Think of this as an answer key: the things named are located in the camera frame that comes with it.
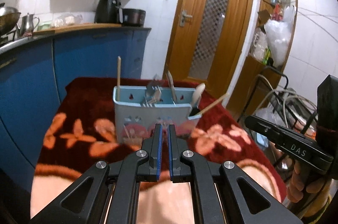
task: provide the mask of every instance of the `chopstick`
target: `chopstick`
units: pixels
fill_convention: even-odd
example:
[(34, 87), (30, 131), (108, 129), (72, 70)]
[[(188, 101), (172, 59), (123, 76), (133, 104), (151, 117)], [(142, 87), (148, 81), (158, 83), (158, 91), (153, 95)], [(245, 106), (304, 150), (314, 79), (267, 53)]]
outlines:
[(120, 100), (120, 86), (121, 86), (121, 57), (117, 57), (117, 92), (116, 101)]
[(223, 101), (226, 96), (229, 96), (228, 92), (225, 93), (225, 94), (223, 94), (215, 102), (211, 103), (209, 106), (207, 106), (206, 108), (204, 108), (203, 110), (201, 110), (199, 113), (195, 114), (194, 116), (196, 116), (196, 115), (203, 115), (204, 113), (206, 113), (207, 111), (209, 111), (210, 109), (212, 109), (214, 106), (216, 106), (217, 104), (219, 104), (221, 101)]

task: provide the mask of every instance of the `screw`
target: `screw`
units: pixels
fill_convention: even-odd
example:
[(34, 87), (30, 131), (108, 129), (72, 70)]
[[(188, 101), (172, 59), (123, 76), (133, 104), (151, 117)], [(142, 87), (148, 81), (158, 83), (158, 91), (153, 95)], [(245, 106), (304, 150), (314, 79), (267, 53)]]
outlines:
[(107, 163), (104, 161), (99, 161), (96, 163), (97, 168), (105, 168), (107, 166)]
[(183, 151), (183, 155), (185, 157), (192, 157), (194, 155), (194, 153), (192, 151)]
[(231, 161), (226, 161), (226, 162), (224, 162), (223, 165), (224, 165), (224, 167), (227, 168), (227, 169), (232, 169), (232, 168), (234, 168), (234, 163), (231, 162)]
[(145, 157), (147, 155), (147, 152), (143, 151), (143, 150), (139, 150), (139, 151), (136, 152), (136, 155), (138, 157)]

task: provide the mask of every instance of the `checkered glass panel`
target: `checkered glass panel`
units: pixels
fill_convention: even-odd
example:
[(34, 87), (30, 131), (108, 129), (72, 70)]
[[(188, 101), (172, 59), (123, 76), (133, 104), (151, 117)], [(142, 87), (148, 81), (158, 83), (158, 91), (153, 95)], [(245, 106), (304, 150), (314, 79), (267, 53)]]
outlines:
[(189, 77), (206, 80), (216, 53), (229, 0), (207, 0)]

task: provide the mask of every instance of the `triangular cutout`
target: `triangular cutout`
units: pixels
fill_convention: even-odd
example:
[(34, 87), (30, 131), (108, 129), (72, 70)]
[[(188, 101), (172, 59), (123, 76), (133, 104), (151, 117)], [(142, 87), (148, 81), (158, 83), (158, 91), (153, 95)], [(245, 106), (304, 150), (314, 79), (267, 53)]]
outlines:
[(256, 191), (244, 178), (238, 178), (237, 183), (241, 189), (250, 213), (257, 214), (270, 207), (270, 202)]
[(94, 181), (93, 177), (86, 179), (69, 196), (62, 201), (61, 206), (73, 213), (80, 213)]

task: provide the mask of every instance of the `light blue utensil holder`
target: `light blue utensil holder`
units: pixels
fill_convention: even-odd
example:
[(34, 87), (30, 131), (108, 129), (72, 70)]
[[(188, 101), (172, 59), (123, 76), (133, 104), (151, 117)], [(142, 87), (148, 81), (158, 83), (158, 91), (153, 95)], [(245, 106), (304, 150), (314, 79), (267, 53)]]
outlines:
[(156, 123), (163, 125), (166, 132), (169, 124), (176, 127), (177, 136), (187, 137), (196, 127), (201, 115), (189, 116), (191, 99), (195, 89), (175, 88), (175, 104), (170, 88), (160, 88), (161, 101), (151, 106), (141, 105), (146, 87), (121, 86), (120, 100), (116, 101), (117, 87), (113, 90), (115, 105), (115, 126), (117, 141), (127, 144), (141, 144), (143, 138), (151, 136)]

